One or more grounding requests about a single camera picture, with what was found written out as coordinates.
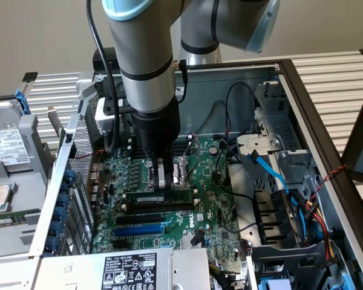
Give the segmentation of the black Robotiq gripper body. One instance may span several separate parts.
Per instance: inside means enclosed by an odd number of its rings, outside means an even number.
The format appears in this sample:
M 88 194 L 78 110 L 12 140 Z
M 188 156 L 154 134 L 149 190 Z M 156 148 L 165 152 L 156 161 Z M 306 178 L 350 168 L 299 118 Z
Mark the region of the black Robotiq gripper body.
M 178 100 L 171 100 L 165 108 L 155 113 L 134 112 L 131 118 L 143 147 L 156 158 L 162 158 L 170 151 L 180 133 Z

